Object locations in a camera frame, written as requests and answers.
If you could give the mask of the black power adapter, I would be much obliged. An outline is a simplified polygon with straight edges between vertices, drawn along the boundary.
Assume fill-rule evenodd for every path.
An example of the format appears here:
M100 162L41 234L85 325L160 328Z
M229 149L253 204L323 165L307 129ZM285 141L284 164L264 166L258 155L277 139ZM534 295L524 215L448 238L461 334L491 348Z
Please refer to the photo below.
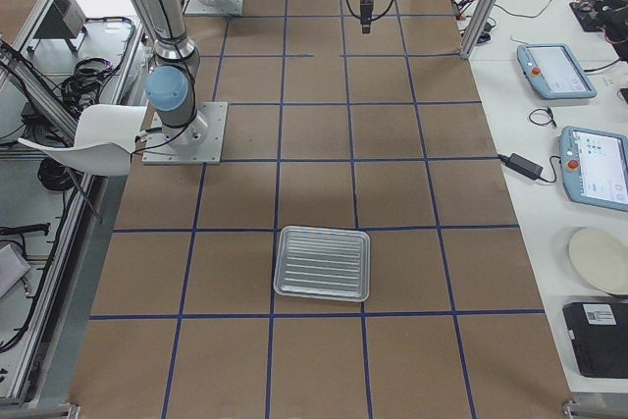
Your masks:
M541 177L543 167L530 161L529 159L524 158L519 154L499 154L498 159L506 168L532 181L536 181Z

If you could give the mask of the white plastic chair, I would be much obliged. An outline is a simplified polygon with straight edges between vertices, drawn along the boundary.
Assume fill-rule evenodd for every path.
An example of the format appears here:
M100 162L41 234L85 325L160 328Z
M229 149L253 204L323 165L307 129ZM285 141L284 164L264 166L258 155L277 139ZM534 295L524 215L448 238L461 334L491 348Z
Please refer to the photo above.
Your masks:
M50 147L19 138L18 143L41 151L77 171L103 177L127 176L134 139L140 132L145 106L97 104L79 117L71 147Z

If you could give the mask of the brown paper table mat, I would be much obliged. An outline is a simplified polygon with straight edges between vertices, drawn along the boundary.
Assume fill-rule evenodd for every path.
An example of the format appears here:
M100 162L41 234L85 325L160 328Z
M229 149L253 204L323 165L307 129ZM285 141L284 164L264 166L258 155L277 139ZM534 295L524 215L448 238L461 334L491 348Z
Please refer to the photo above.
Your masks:
M217 166L134 162L70 399L84 418L558 418L569 397L449 0L193 19ZM280 231L371 238L363 302L274 290Z

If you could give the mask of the near blue teach pendant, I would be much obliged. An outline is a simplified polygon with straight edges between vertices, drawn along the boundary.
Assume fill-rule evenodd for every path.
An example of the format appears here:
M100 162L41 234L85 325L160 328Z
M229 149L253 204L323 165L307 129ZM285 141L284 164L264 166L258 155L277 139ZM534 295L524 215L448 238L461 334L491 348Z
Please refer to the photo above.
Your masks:
M562 182L577 203L627 211L627 137L565 127L558 140Z

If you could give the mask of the black flat box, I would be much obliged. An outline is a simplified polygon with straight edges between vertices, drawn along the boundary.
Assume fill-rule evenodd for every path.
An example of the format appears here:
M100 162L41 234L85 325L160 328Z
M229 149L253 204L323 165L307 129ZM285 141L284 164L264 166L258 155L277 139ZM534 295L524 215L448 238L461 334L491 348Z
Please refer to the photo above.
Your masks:
M572 302L562 313L580 374L626 379L627 304Z

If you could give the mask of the white round plate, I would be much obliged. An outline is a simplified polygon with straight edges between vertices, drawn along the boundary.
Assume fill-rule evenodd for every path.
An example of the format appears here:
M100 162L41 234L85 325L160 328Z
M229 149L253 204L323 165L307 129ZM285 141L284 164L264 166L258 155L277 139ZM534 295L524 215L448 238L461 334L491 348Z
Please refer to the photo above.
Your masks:
M610 233L578 230L569 240L568 254L580 277L614 296L627 296L627 247Z

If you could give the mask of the blue teach pendant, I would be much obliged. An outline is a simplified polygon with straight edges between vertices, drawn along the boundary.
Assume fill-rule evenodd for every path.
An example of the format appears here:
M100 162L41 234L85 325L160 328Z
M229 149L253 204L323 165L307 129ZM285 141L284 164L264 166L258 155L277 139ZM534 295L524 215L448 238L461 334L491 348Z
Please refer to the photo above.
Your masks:
M627 211L627 137L565 127L558 140L562 182L577 203Z
M598 94L566 44L520 44L516 58L526 80L544 99L589 99Z

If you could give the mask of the far blue teach pendant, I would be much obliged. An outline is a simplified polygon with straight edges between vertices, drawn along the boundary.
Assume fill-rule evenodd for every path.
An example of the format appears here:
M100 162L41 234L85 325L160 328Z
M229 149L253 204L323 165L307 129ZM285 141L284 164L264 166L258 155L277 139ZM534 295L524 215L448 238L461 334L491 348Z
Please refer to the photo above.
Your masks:
M516 58L526 80L544 99L589 99L598 94L566 44L520 44Z

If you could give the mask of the silver ribbed metal tray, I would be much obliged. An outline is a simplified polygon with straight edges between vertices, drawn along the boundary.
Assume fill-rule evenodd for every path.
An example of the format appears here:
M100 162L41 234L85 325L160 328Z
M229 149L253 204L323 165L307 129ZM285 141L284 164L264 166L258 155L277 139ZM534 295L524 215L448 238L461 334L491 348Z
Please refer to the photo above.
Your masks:
M363 302L370 295L371 238L302 226L280 231L274 290L285 296Z

